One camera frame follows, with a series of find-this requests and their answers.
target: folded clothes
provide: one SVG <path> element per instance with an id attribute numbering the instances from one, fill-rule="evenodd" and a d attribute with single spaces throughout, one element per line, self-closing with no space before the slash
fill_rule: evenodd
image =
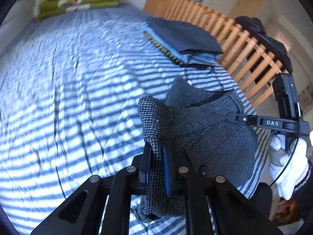
<path id="1" fill-rule="evenodd" d="M 166 55 L 179 64 L 204 64 L 204 65 L 215 65 L 218 64 L 216 60 L 219 58 L 218 55 L 209 53 L 195 53 L 195 54 L 181 54 L 174 47 L 166 43 L 154 29 L 149 26 L 147 22 L 143 23 L 142 29 L 147 38 L 149 38 L 152 43 L 154 43 L 160 50 L 162 50 Z"/>
<path id="2" fill-rule="evenodd" d="M 152 16 L 147 18 L 147 23 L 164 42 L 179 53 L 223 54 L 216 39 L 198 26 Z"/>
<path id="3" fill-rule="evenodd" d="M 49 11 L 51 9 L 62 8 L 64 6 L 86 4 L 86 3 L 98 3 L 109 2 L 119 0 L 44 0 L 40 5 L 40 12 Z"/>
<path id="4" fill-rule="evenodd" d="M 57 8 L 50 11 L 43 11 L 38 14 L 38 19 L 44 19 L 50 16 L 62 14 L 69 11 L 80 11 L 80 10 L 86 10 L 86 9 L 94 9 L 94 8 L 106 8 L 106 7 L 116 7 L 119 3 L 116 1 L 111 2 L 99 2 L 99 3 L 86 3 L 81 5 L 74 5 L 74 6 L 68 6 L 68 7 L 62 7 Z"/>

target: hand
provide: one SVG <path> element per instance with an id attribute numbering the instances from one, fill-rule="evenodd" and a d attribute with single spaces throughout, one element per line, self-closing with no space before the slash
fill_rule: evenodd
<path id="1" fill-rule="evenodd" d="M 271 164 L 269 166 L 269 173 L 275 180 L 286 166 L 290 156 L 285 152 L 285 139 L 284 135 L 272 135 L 268 139 L 270 146 L 269 156 Z M 290 150 L 293 152 L 296 140 L 290 144 Z M 296 181 L 304 173 L 308 164 L 306 158 L 306 141 L 302 138 L 299 139 L 295 153 L 288 164 L 283 174 L 276 181 L 277 191 L 280 197 L 289 200 L 292 196 Z"/>

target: label tag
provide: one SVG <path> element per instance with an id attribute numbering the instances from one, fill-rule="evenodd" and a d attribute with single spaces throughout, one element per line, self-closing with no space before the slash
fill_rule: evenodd
<path id="1" fill-rule="evenodd" d="M 262 125 L 275 126 L 277 128 L 283 128 L 283 122 L 282 121 L 276 121 L 276 120 L 263 119 Z"/>

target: metal screw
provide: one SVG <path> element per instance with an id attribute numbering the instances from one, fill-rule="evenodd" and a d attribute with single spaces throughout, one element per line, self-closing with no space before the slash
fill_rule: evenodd
<path id="1" fill-rule="evenodd" d="M 218 183 L 224 183 L 224 182 L 225 182 L 225 178 L 222 177 L 222 176 L 217 176 L 215 180 L 216 180 L 216 182 L 218 182 Z"/>
<path id="2" fill-rule="evenodd" d="M 127 170 L 128 172 L 134 172 L 134 171 L 136 171 L 136 167 L 135 167 L 135 166 L 128 166 L 128 167 L 126 168 L 126 170 Z"/>
<path id="3" fill-rule="evenodd" d="M 180 172 L 180 173 L 187 173 L 188 172 L 188 168 L 187 167 L 180 167 L 179 169 L 178 169 L 178 171 Z"/>
<path id="4" fill-rule="evenodd" d="M 91 183 L 98 182 L 99 181 L 99 176 L 93 175 L 93 176 L 90 177 L 89 180 L 90 180 Z"/>

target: wooden slat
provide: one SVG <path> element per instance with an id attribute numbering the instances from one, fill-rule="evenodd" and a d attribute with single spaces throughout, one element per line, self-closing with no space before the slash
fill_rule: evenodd
<path id="1" fill-rule="evenodd" d="M 221 30 L 220 34 L 218 35 L 218 37 L 216 38 L 217 43 L 221 43 L 224 38 L 226 37 L 226 35 L 228 34 L 228 32 L 230 31 L 230 28 L 234 25 L 235 21 L 232 19 L 229 19 L 225 24 L 223 29 Z"/>
<path id="2" fill-rule="evenodd" d="M 190 13 L 192 12 L 192 9 L 194 8 L 194 4 L 195 4 L 195 1 L 190 1 L 190 0 L 188 1 L 188 6 L 187 6 L 187 8 L 185 10 L 185 13 L 184 13 L 181 21 L 183 21 L 183 22 L 187 21 Z"/>
<path id="3" fill-rule="evenodd" d="M 266 56 L 263 61 L 254 69 L 250 76 L 240 85 L 240 89 L 244 91 L 256 78 L 261 74 L 262 71 L 269 65 L 272 59 L 270 56 Z"/>
<path id="4" fill-rule="evenodd" d="M 171 6 L 171 0 L 163 0 L 163 8 L 161 9 L 159 17 L 164 18 L 166 10 L 170 6 Z"/>
<path id="5" fill-rule="evenodd" d="M 212 30 L 212 32 L 211 32 L 211 35 L 212 35 L 212 36 L 216 36 L 216 35 L 217 35 L 217 33 L 219 32 L 219 30 L 220 30 L 221 27 L 223 26 L 223 23 L 224 23 L 224 21 L 225 21 L 225 18 L 226 18 L 225 15 L 220 15 L 220 16 L 219 16 L 219 18 L 218 18 L 218 20 L 217 20 L 217 22 L 216 22 L 216 24 L 215 24 L 215 26 L 214 26 L 214 28 L 213 28 L 213 30 Z"/>
<path id="6" fill-rule="evenodd" d="M 217 11 L 214 11 L 213 13 L 211 13 L 211 18 L 210 18 L 208 24 L 204 28 L 205 31 L 210 32 L 210 29 L 211 29 L 212 25 L 214 24 L 217 17 L 218 17 Z"/>
<path id="7" fill-rule="evenodd" d="M 183 6 L 184 0 L 178 0 L 178 3 L 176 4 L 173 12 L 171 12 L 171 16 L 169 18 L 169 20 L 177 20 L 178 18 L 178 14 L 181 10 L 181 7 Z"/>
<path id="8" fill-rule="evenodd" d="M 180 20 L 197 25 L 215 36 L 218 43 L 222 43 L 225 40 L 222 45 L 222 50 L 225 52 L 225 55 L 221 56 L 219 62 L 223 67 L 226 67 L 226 65 L 232 62 L 227 70 L 229 74 L 234 74 L 244 58 L 255 49 L 255 53 L 237 75 L 234 76 L 234 80 L 239 82 L 260 57 L 263 57 L 264 60 L 243 82 L 241 88 L 246 89 L 268 65 L 270 65 L 271 68 L 246 94 L 248 99 L 251 99 L 260 91 L 263 91 L 266 84 L 273 78 L 273 76 L 280 72 L 280 68 L 282 67 L 281 63 L 279 61 L 274 63 L 272 60 L 273 57 L 270 57 L 272 55 L 269 53 L 270 56 L 268 56 L 264 52 L 264 46 L 258 46 L 256 40 L 254 38 L 250 39 L 248 37 L 248 32 L 242 32 L 242 27 L 239 24 L 236 24 L 234 20 L 228 19 L 225 15 L 208 8 L 203 4 L 197 3 L 193 0 L 146 0 L 144 10 L 154 16 L 168 20 Z M 262 95 L 253 102 L 253 107 L 259 105 L 272 93 L 272 87 L 261 92 Z"/>
<path id="9" fill-rule="evenodd" d="M 211 10 L 212 10 L 211 8 L 208 8 L 208 7 L 205 8 L 204 15 L 203 15 L 203 17 L 202 17 L 200 23 L 198 24 L 198 27 L 204 28 L 204 27 L 206 26 L 207 21 L 208 21 L 209 16 L 210 16 Z"/>
<path id="10" fill-rule="evenodd" d="M 157 3 L 157 7 L 156 7 L 156 10 L 154 11 L 154 16 L 155 17 L 159 17 L 163 11 L 163 7 L 164 7 L 164 0 L 160 0 L 158 3 Z"/>
<path id="11" fill-rule="evenodd" d="M 249 32 L 244 30 L 243 33 L 239 33 L 239 39 L 236 41 L 236 43 L 233 45 L 233 47 L 231 48 L 231 50 L 228 52 L 228 54 L 226 55 L 226 57 L 223 59 L 223 62 L 221 63 L 222 67 L 225 67 L 229 61 L 232 60 L 232 58 L 234 57 L 234 55 L 237 54 L 238 50 L 242 47 L 242 45 L 246 42 L 246 39 L 249 38 Z"/>
<path id="12" fill-rule="evenodd" d="M 239 24 L 236 24 L 235 26 L 232 27 L 231 29 L 231 34 L 229 37 L 226 39 L 224 45 L 222 46 L 222 50 L 226 51 L 230 44 L 235 40 L 235 38 L 238 36 L 238 33 L 241 31 L 242 26 Z"/>
<path id="13" fill-rule="evenodd" d="M 150 12 L 149 6 L 151 6 L 151 0 L 146 0 L 145 6 L 143 7 L 143 10 L 146 12 Z"/>
<path id="14" fill-rule="evenodd" d="M 177 6 L 179 5 L 179 2 L 180 2 L 181 0 L 173 0 L 173 4 L 172 4 L 172 6 L 171 6 L 171 8 L 170 8 L 170 10 L 169 10 L 169 13 L 168 13 L 168 15 L 167 15 L 167 17 L 165 18 L 165 19 L 168 19 L 168 20 L 170 20 L 171 19 L 171 17 L 174 15 L 174 13 L 175 13 L 175 11 L 176 11 L 176 8 L 177 8 Z"/>
<path id="15" fill-rule="evenodd" d="M 191 9 L 191 13 L 188 17 L 187 22 L 191 23 L 192 19 L 195 17 L 196 13 L 199 11 L 200 9 L 200 3 L 196 2 L 195 5 L 193 6 L 193 8 Z"/>
<path id="16" fill-rule="evenodd" d="M 203 17 L 204 15 L 204 6 L 202 5 L 199 10 L 197 15 L 195 16 L 194 20 L 192 21 L 191 24 L 193 24 L 194 26 L 197 26 L 199 24 L 200 19 Z"/>
<path id="17" fill-rule="evenodd" d="M 175 20 L 178 20 L 178 21 L 181 21 L 181 19 L 183 18 L 184 16 L 184 13 L 185 13 L 185 10 L 186 8 L 188 7 L 188 0 L 183 0 L 182 2 L 182 6 L 180 7 L 179 11 L 178 11 L 178 15 L 177 17 L 175 18 Z"/>
<path id="18" fill-rule="evenodd" d="M 270 86 L 267 90 L 265 90 L 265 92 L 258 98 L 256 99 L 253 103 L 252 106 L 254 108 L 256 108 L 257 106 L 259 106 L 262 102 L 264 102 L 267 97 L 269 97 L 272 93 L 274 93 L 273 87 Z"/>
<path id="19" fill-rule="evenodd" d="M 243 68 L 234 77 L 235 82 L 239 82 L 239 80 L 242 79 L 242 77 L 247 73 L 247 71 L 251 69 L 251 67 L 256 63 L 256 61 L 264 53 L 265 47 L 263 45 L 256 46 L 255 48 L 256 48 L 255 53 L 250 57 L 248 62 L 243 66 Z"/>
<path id="20" fill-rule="evenodd" d="M 276 66 L 272 67 L 261 79 L 260 81 L 248 92 L 246 97 L 251 99 L 262 87 L 264 87 L 276 74 L 280 73 L 280 68 L 282 67 L 281 62 L 278 60 Z"/>
<path id="21" fill-rule="evenodd" d="M 174 4 L 175 0 L 167 0 L 167 2 L 168 2 L 168 6 L 167 6 L 166 11 L 165 11 L 165 13 L 163 15 L 164 19 L 168 19 L 169 18 L 169 15 L 170 15 L 170 12 L 171 12 L 171 10 L 173 8 L 173 4 Z"/>
<path id="22" fill-rule="evenodd" d="M 233 74 L 233 72 L 237 69 L 239 64 L 241 64 L 242 61 L 247 57 L 247 55 L 251 52 L 251 50 L 254 48 L 257 42 L 256 38 L 254 37 L 252 37 L 251 39 L 248 38 L 246 41 L 248 44 L 245 46 L 245 48 L 239 54 L 236 60 L 231 64 L 231 66 L 227 69 L 229 75 Z"/>

